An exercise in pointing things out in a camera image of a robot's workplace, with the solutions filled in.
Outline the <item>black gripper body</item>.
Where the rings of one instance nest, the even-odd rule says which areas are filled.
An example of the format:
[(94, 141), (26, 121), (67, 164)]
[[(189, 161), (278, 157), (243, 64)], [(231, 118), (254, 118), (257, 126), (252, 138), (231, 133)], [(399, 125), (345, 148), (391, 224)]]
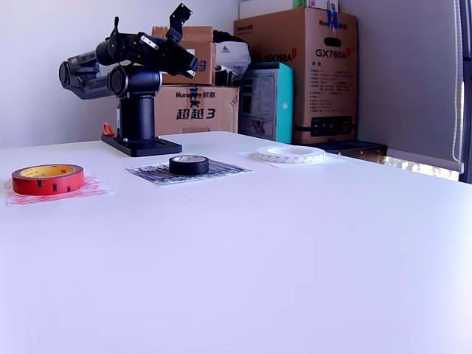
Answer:
[(184, 74), (193, 54), (169, 38), (157, 38), (140, 33), (137, 63), (168, 74)]

